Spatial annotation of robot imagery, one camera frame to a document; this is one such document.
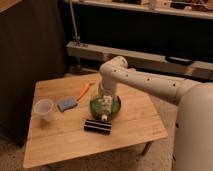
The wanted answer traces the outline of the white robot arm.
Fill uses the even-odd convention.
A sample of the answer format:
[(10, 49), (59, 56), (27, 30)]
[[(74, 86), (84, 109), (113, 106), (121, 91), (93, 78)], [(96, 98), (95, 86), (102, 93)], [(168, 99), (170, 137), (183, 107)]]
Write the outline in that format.
[(99, 69), (101, 95), (123, 83), (178, 106), (173, 171), (213, 171), (213, 82), (138, 72), (116, 56)]

